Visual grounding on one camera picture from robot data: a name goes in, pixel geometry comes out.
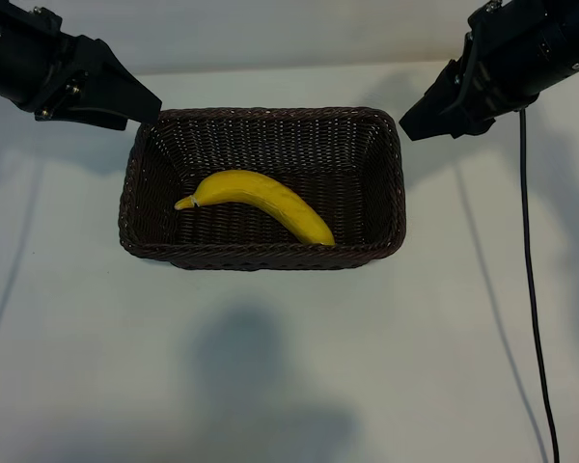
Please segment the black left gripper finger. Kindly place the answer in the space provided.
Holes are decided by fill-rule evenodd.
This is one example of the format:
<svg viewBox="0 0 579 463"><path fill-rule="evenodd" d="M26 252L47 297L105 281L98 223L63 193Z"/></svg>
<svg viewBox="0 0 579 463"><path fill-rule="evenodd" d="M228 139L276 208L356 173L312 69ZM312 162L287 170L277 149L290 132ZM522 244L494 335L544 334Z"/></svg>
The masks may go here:
<svg viewBox="0 0 579 463"><path fill-rule="evenodd" d="M69 110L72 122L84 123L91 126L117 131L125 131L126 118L98 108L74 107Z"/></svg>
<svg viewBox="0 0 579 463"><path fill-rule="evenodd" d="M101 46L85 85L85 107L127 120L157 120L161 100L137 80L108 46Z"/></svg>

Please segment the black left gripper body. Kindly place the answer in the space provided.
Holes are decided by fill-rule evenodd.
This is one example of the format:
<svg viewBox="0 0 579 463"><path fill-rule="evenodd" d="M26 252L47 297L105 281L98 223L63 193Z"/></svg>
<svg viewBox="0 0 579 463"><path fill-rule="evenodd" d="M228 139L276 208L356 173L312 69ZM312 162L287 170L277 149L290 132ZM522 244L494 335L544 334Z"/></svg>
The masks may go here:
<svg viewBox="0 0 579 463"><path fill-rule="evenodd" d="M47 8L0 1L0 96L38 120L90 122L86 85L101 74L108 46L61 31Z"/></svg>

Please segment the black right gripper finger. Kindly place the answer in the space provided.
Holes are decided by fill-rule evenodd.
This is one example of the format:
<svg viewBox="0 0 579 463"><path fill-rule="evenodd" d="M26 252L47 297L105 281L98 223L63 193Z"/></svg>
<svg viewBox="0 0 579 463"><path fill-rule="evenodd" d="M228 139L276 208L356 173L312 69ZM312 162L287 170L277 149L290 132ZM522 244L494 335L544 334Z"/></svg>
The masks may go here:
<svg viewBox="0 0 579 463"><path fill-rule="evenodd" d="M480 136L486 133L493 124L493 118L484 121L471 121L468 119L455 120L451 128L451 136L454 139L464 135Z"/></svg>
<svg viewBox="0 0 579 463"><path fill-rule="evenodd" d="M451 60L424 95L400 119L400 127L411 141L450 135L453 124L444 114L457 99L459 62Z"/></svg>

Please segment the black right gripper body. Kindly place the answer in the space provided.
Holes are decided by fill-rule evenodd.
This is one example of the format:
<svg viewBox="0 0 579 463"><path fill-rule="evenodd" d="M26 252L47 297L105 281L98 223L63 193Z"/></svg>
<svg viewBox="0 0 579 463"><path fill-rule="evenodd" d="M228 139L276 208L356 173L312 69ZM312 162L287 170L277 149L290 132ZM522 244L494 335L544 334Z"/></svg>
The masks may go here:
<svg viewBox="0 0 579 463"><path fill-rule="evenodd" d="M468 25L447 116L486 121L579 72L579 1L489 1Z"/></svg>

